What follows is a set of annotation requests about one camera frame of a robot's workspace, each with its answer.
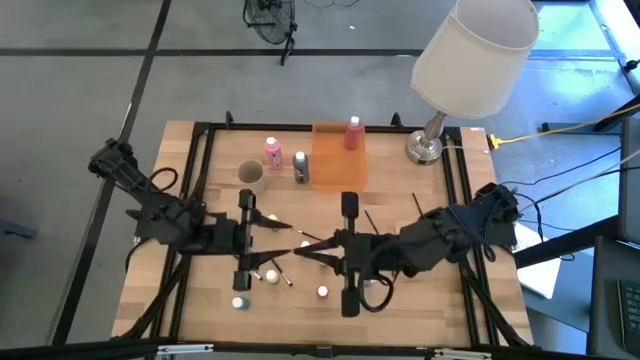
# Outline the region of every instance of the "wooden tabletop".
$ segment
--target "wooden tabletop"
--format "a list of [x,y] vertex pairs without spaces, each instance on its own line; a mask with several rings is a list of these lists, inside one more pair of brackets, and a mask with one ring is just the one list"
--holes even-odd
[[[182,172],[187,157],[193,122],[169,122],[160,145],[155,167],[170,166]],[[462,128],[465,156],[472,191],[495,181],[491,157],[482,129]],[[268,170],[263,143],[275,136],[282,144],[285,166]],[[343,226],[340,193],[316,192],[311,185],[294,182],[291,161],[296,151],[311,150],[311,133],[219,130],[215,133],[212,161],[206,186],[205,202],[209,211],[227,211],[238,218],[238,165],[255,159],[265,165],[267,185],[257,198],[263,214],[275,214],[294,228],[321,238],[330,237]],[[373,232],[364,216],[367,210],[381,233],[396,233],[400,227],[416,220],[418,211],[411,192],[415,192],[423,211],[446,206],[447,194],[442,164],[417,166],[404,154],[406,135],[367,134],[367,186],[360,195],[359,232]],[[454,177],[457,174],[453,154]],[[196,159],[200,163],[201,154]],[[156,184],[166,184],[170,175],[160,175]],[[179,186],[169,192],[176,194]],[[456,181],[459,201],[462,189]],[[253,227],[254,250],[291,249],[300,246],[302,235],[291,230],[273,232]],[[143,313],[158,291],[167,248],[156,242],[140,248],[131,260],[122,291],[113,335],[128,330]],[[496,262],[487,262],[491,294],[506,319],[520,336],[531,341],[527,314],[516,275],[513,258],[496,248]],[[356,318],[343,318],[340,313],[340,291],[343,279],[328,267],[293,254],[278,258],[284,272],[294,283],[276,285],[253,282],[250,292],[243,293],[251,301],[248,311],[237,311],[231,299],[237,295],[232,275],[237,264],[230,256],[194,257],[188,291],[180,325],[179,339],[184,341],[220,341],[247,343],[334,344],[361,346],[449,346],[469,345],[465,312],[456,265],[446,261],[433,271],[413,279],[400,276],[393,300],[386,310],[372,314],[362,309]],[[260,273],[271,269],[263,265]],[[329,296],[318,298],[319,285],[329,288]],[[386,288],[373,284],[367,299],[376,304]],[[486,342],[482,306],[477,298],[476,313],[481,339]],[[162,334],[168,332],[173,299],[164,316]]]

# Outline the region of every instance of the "gray floor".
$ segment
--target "gray floor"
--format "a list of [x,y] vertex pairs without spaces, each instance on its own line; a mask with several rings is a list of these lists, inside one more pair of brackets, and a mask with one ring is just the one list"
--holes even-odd
[[[316,9],[297,2],[300,48],[420,48],[452,0],[402,4],[362,0],[351,8]],[[146,48],[160,0],[11,0],[0,3],[2,47]],[[240,22],[242,1],[174,1],[161,48],[269,48]],[[537,131],[545,121],[586,121],[626,102],[632,92],[588,4],[537,3],[541,35],[535,56],[498,115],[474,123],[501,138]],[[0,57],[0,216],[32,224],[32,241],[0,239],[0,348],[47,342],[71,263],[99,186],[86,171],[103,140],[117,136],[141,58]],[[398,111],[407,124],[434,113],[408,86],[412,58],[271,57],[156,58],[131,143],[149,171],[168,120],[311,123],[357,114],[386,124]],[[527,180],[575,166],[619,146],[615,137],[549,136],[493,153],[499,181]],[[615,163],[611,156],[564,177],[520,191],[540,197]],[[617,177],[584,184],[542,206],[543,220],[580,227],[614,214]],[[109,336],[124,280],[124,256],[134,224],[112,200],[70,335],[74,342]],[[532,212],[525,218],[534,219]],[[545,228],[549,237],[562,232]],[[584,352],[585,334],[540,314],[530,319],[536,343]]]

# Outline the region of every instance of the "table lamp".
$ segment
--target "table lamp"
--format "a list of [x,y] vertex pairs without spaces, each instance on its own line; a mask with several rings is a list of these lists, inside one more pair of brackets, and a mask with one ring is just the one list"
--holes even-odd
[[447,115],[480,119],[499,112],[538,31],[529,0],[458,0],[413,67],[411,87],[437,113],[409,135],[409,159],[421,165],[438,159]]

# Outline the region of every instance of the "silver lamp base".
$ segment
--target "silver lamp base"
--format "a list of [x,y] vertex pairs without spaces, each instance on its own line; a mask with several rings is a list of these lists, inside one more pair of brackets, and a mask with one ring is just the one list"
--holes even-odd
[[407,138],[405,152],[407,157],[418,165],[431,165],[435,163],[442,154],[442,142],[440,139],[425,140],[424,131],[414,131]]

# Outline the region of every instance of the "cup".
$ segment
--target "cup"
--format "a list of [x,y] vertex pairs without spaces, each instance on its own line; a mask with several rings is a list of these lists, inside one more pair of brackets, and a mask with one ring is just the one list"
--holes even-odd
[[247,160],[238,167],[238,179],[244,189],[250,189],[258,195],[264,192],[264,168],[259,161]]

